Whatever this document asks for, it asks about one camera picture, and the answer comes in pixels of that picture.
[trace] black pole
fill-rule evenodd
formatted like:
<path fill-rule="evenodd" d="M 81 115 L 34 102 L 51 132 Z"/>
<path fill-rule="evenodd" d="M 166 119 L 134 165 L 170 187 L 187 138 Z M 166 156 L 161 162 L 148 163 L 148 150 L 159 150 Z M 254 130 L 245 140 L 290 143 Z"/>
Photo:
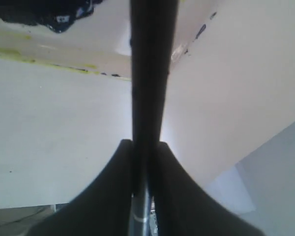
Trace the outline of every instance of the black pole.
<path fill-rule="evenodd" d="M 149 233 L 148 160 L 156 155 L 178 0 L 131 0 L 135 236 Z"/>

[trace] light gray wall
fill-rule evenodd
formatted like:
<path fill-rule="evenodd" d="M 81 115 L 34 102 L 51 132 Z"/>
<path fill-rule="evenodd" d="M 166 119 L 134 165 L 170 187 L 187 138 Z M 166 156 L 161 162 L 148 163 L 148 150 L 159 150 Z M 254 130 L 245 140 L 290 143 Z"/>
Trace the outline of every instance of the light gray wall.
<path fill-rule="evenodd" d="M 295 236 L 295 123 L 241 160 L 237 168 L 257 209 L 243 218 L 268 235 Z"/>

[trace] black metal rod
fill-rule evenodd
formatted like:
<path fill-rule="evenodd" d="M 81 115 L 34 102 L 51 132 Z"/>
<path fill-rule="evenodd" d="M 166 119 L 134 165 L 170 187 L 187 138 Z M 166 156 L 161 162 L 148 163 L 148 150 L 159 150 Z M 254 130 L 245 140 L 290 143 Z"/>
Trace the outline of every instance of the black metal rod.
<path fill-rule="evenodd" d="M 178 0 L 131 0 L 135 236 L 149 233 L 148 160 L 156 155 Z"/>

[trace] metal rod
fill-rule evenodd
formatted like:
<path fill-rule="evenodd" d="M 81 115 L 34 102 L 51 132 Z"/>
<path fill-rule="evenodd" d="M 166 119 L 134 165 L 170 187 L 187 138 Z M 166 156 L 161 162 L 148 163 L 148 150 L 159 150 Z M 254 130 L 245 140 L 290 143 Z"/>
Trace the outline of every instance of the metal rod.
<path fill-rule="evenodd" d="M 156 155 L 178 0 L 131 0 L 134 235 L 148 236 L 148 160 Z"/>

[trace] white wall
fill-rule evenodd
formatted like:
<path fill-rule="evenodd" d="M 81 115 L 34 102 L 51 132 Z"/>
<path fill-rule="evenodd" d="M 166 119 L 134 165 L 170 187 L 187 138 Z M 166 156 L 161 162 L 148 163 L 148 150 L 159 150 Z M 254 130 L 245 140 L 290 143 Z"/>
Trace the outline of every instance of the white wall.
<path fill-rule="evenodd" d="M 261 218 L 245 216 L 274 236 L 295 236 L 295 123 L 237 165 Z"/>

